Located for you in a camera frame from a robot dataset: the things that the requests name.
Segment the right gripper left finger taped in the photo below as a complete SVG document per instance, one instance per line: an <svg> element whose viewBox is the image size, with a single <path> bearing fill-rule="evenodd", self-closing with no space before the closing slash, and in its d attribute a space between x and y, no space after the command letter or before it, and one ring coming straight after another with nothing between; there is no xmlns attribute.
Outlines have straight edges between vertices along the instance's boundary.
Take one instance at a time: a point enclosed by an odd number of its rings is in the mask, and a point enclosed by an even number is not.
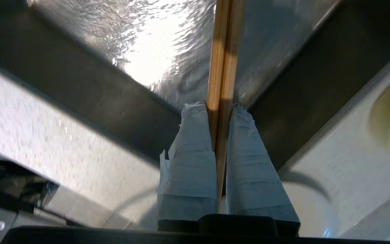
<svg viewBox="0 0 390 244"><path fill-rule="evenodd" d="M205 102L186 105L179 130L160 156L157 194L159 231L197 231L217 213L216 159Z"/></svg>

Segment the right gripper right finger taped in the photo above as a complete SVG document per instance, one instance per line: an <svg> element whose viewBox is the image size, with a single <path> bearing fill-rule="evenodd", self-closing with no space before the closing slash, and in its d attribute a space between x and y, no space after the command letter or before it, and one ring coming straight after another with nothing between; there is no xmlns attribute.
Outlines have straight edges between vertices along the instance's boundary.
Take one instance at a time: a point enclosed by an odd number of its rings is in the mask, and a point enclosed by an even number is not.
<svg viewBox="0 0 390 244"><path fill-rule="evenodd" d="M250 113L234 105L226 153L226 213L270 217L280 236L297 236L299 217Z"/></svg>

